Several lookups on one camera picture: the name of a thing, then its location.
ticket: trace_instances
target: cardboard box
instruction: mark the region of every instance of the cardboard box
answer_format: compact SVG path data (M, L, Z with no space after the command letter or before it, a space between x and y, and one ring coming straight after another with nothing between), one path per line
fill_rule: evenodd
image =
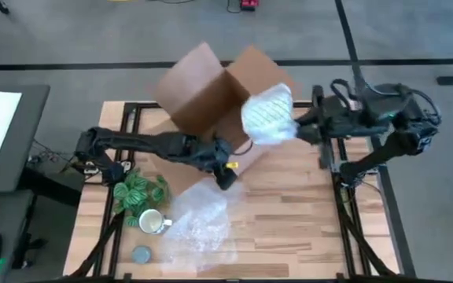
M300 96L289 75L253 46L224 68L209 45L202 43L158 83L155 100L171 118L151 129L150 133L179 130L210 138L216 132L231 143L235 152L242 152L250 146L250 140L242 130L241 106L251 95L278 83L288 85L293 98ZM239 163L236 174L241 177L241 173L267 150L267 146L253 145L245 155L231 156L230 161ZM150 159L167 180L174 196L212 176L157 156Z

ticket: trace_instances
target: green plant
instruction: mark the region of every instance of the green plant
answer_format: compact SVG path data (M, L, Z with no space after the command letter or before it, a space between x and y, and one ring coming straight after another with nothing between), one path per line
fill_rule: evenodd
M113 196L117 200L113 211L118 214L129 211L125 222L137 226L141 213L150 208L157 208L166 201L168 184L164 177L157 176L155 182L142 177L139 169L131 170L123 182L115 185Z

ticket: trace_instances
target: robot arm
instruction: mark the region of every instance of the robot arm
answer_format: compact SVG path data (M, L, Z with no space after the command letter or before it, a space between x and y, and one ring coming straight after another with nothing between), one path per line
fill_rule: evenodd
M191 165L200 171L213 173L222 189L227 189L236 178L235 173L227 168L232 148L221 138L206 142L179 132L149 135L90 128L81 134L75 155L80 161L90 161L99 168L104 183L114 184L123 180L123 168L109 158L106 149L153 153L164 160Z
M346 86L349 97L358 101L361 108L352 110L334 84ZM368 170L395 156L413 156L424 152L438 132L440 112L433 102L418 90L411 90L400 84L385 84L376 88L370 87L354 96L350 94L347 82L343 80L333 81L332 90L335 96L324 97L322 87L314 87L314 107L296 119L300 125L298 138L318 145L325 138L369 137L386 133L391 125L394 127L394 131L381 148L375 149L361 160L343 163L339 167L341 181L346 186L355 186ZM435 114L422 110L415 100L415 94L424 97L432 105Z

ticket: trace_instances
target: gray carpet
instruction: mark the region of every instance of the gray carpet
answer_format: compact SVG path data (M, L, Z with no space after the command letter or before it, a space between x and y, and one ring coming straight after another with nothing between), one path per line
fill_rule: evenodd
M201 41L234 59L254 43L274 59L345 59L333 1L262 0L255 13L231 14L227 1L183 5L102 0L9 0L0 13L0 64L174 61ZM344 0L360 59L453 57L453 1ZM347 67L294 67L306 90L352 79ZM51 93L36 135L71 152L95 125L105 100L148 100L164 69L0 72L0 83L47 83ZM444 124L424 155L389 162L408 244L419 277L453 280L453 86L437 86L453 66L365 67L371 83L403 82L425 91ZM75 221L71 208L40 199L31 231L50 240L36 266L10 282L59 276Z

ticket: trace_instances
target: white plastic package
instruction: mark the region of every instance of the white plastic package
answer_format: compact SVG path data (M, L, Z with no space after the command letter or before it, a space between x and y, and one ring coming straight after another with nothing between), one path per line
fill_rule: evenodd
M160 241L163 272L195 273L236 262L228 207L238 202L242 191L241 183L222 191L214 179L206 178L172 201L175 222Z
M280 144L296 137L298 124L293 121L292 110L291 89L279 83L242 105L242 127L257 145Z

